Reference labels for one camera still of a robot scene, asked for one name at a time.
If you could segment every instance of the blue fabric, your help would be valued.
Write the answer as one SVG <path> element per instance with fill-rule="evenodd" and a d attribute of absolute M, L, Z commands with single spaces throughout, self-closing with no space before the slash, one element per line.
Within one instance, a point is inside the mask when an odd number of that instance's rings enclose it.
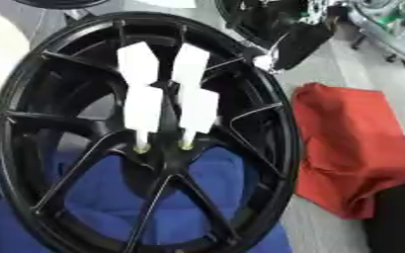
<path fill-rule="evenodd" d="M 71 153 L 57 154 L 54 169 L 46 176 L 59 177 L 59 164 L 69 164 Z M 221 149 L 206 152 L 192 165 L 191 174 L 226 217 L 232 217 L 244 195 L 242 159 Z M 70 191 L 66 205 L 79 219 L 102 234 L 126 240 L 143 200 L 122 181 L 120 161 L 107 157 L 96 164 Z M 149 244 L 184 242 L 203 236 L 209 230 L 203 213 L 182 193 L 163 200 L 148 224 L 143 241 Z M 0 197 L 0 253 L 50 252 L 35 241 L 16 221 Z M 278 224 L 249 252 L 291 253 L 284 229 Z"/>

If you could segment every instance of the floor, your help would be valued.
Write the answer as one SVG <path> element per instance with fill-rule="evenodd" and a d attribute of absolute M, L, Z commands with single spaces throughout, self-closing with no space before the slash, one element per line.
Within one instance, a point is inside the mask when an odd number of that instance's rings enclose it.
<path fill-rule="evenodd" d="M 179 14 L 208 23 L 239 39 L 224 29 L 212 1 L 199 1 L 198 10 L 156 8 L 133 0 L 113 0 L 92 8 L 95 14 L 120 10 L 148 10 Z M 0 13 L 36 45 L 64 26 L 57 11 L 43 11 L 0 1 Z M 323 82 L 332 86 L 381 90 L 387 97 L 405 131 L 405 67 L 400 62 L 387 63 L 376 44 L 366 42 L 360 51 L 349 47 L 356 29 L 345 25 L 313 55 L 291 71 L 277 76 L 287 95 L 306 82 Z M 340 219 L 314 204 L 293 197 L 283 216 L 294 253 L 367 253 L 361 223 Z"/>

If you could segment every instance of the white foam block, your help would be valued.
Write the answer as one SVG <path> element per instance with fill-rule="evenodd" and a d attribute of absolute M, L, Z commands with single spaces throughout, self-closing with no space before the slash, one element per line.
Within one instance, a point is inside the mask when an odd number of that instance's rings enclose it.
<path fill-rule="evenodd" d="M 197 3 L 195 0 L 138 0 L 138 1 L 166 8 L 197 8 Z"/>
<path fill-rule="evenodd" d="M 183 96 L 180 127 L 208 133 L 216 121 L 219 94 L 204 89 L 187 90 Z"/>
<path fill-rule="evenodd" d="M 172 79 L 182 86 L 200 87 L 210 53 L 184 43 L 175 59 Z"/>
<path fill-rule="evenodd" d="M 146 42 L 120 48 L 118 62 L 129 86 L 147 86 L 158 80 L 159 60 Z"/>
<path fill-rule="evenodd" d="M 159 129 L 163 91 L 155 87 L 130 87 L 124 105 L 126 128 L 143 132 Z"/>

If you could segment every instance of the red cloth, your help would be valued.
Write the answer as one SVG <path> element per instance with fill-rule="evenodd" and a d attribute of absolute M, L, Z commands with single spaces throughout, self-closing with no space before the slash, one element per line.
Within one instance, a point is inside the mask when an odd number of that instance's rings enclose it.
<path fill-rule="evenodd" d="M 405 183 L 405 136 L 381 92 L 311 83 L 295 91 L 293 109 L 306 149 L 298 195 L 368 218 L 374 194 Z"/>

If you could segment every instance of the black alloy wheel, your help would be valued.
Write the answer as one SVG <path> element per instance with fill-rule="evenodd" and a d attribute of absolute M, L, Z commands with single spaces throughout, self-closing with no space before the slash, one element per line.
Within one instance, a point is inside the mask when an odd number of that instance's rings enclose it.
<path fill-rule="evenodd" d="M 160 78 L 153 86 L 165 94 L 161 127 L 152 134 L 152 149 L 145 154 L 133 151 L 134 133 L 123 126 L 127 86 L 117 66 L 117 49 L 135 42 L 147 42 L 160 59 Z M 183 42 L 211 53 L 202 87 L 220 94 L 219 123 L 209 134 L 198 135 L 189 151 L 179 148 L 178 84 L 170 81 Z M 243 253 L 256 245 L 279 221 L 292 194 L 299 135 L 282 88 L 273 76 L 244 60 L 245 50 L 207 25 L 143 12 L 80 21 L 33 49 L 0 93 L 0 189 L 20 222 L 44 245 L 62 253 Z M 106 119 L 80 116 L 106 96 L 114 98 Z M 89 144 L 68 172 L 49 184 L 45 160 L 66 132 L 89 139 Z M 244 173 L 256 175 L 254 181 L 245 177 L 250 194 L 244 195 L 231 219 L 220 213 L 187 170 L 216 146 L 242 157 L 249 165 Z M 153 171 L 149 179 L 126 180 L 127 189 L 145 199 L 126 242 L 100 234 L 64 206 L 69 189 L 108 155 L 125 161 L 122 176 L 146 166 Z M 171 245 L 141 243 L 144 226 L 167 191 L 184 193 L 201 209 L 211 225 L 208 235 Z"/>
<path fill-rule="evenodd" d="M 305 0 L 215 0 L 216 8 L 232 29 L 246 40 L 269 49 L 307 11 Z"/>
<path fill-rule="evenodd" d="M 92 7 L 109 0 L 14 0 L 22 4 L 55 10 L 72 10 Z"/>

